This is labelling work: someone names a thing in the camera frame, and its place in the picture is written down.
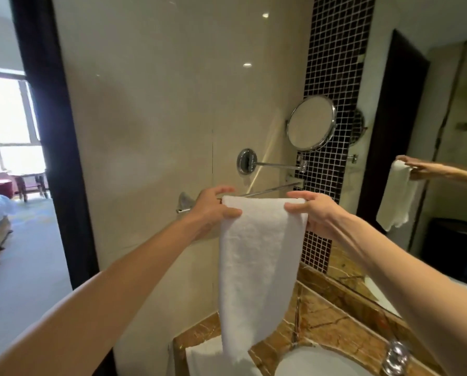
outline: carpet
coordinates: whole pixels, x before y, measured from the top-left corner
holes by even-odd
[[[51,199],[29,195],[9,216],[0,253],[0,354],[72,286]]]

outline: hand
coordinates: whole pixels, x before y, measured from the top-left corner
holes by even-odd
[[[411,180],[424,180],[437,177],[445,177],[454,170],[453,167],[443,165],[437,162],[423,161],[417,158],[408,157],[406,155],[397,156],[396,159],[404,161],[407,166],[411,166],[410,179]]]
[[[290,198],[304,198],[305,203],[286,203],[285,210],[288,213],[308,214],[306,229],[316,233],[321,238],[337,240],[336,222],[346,212],[330,196],[311,191],[289,191]]]
[[[234,191],[235,189],[231,186],[216,186],[200,192],[187,216],[189,219],[196,219],[200,222],[199,233],[195,239],[203,238],[223,219],[238,218],[242,215],[241,209],[227,207],[216,197],[218,194]]]

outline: bright window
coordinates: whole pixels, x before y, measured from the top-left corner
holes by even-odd
[[[0,170],[45,170],[29,84],[0,78]]]

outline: person's right arm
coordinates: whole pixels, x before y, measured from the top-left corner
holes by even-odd
[[[397,159],[404,161],[406,165],[413,167],[411,172],[412,180],[445,178],[454,180],[458,183],[467,184],[467,170],[461,166],[457,167],[443,163],[422,161],[405,155],[397,156]]]
[[[467,289],[403,251],[329,196],[291,191],[304,204],[286,203],[290,213],[307,213],[309,230],[337,240],[380,287],[450,376],[467,376]]]

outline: towel on counter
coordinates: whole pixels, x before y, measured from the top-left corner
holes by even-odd
[[[409,180],[410,174],[411,167],[403,161],[393,162],[376,214],[376,221],[385,231],[390,231],[392,226],[400,227],[409,220],[409,210],[418,187],[418,182]]]
[[[277,328],[291,299],[308,216],[288,214],[286,202],[305,200],[223,197],[243,210],[221,223],[219,239],[221,335],[234,362]]]
[[[186,362],[190,376],[262,376],[247,351],[237,364],[232,364],[223,354],[221,336],[186,348]]]

